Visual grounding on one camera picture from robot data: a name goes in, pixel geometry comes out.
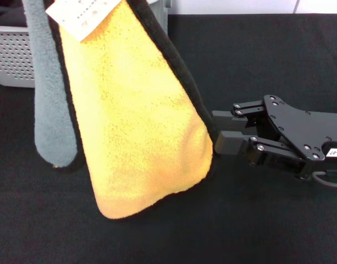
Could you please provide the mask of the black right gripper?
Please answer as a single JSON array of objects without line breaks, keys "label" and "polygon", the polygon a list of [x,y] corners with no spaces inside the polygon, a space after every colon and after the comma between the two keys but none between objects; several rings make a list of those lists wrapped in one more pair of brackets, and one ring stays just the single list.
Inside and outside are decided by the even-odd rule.
[{"label": "black right gripper", "polygon": [[283,170],[299,178],[337,178],[337,113],[304,111],[281,98],[235,103],[229,111],[212,111],[220,130],[256,127],[256,135],[221,131],[215,152],[245,157],[249,164]]}]

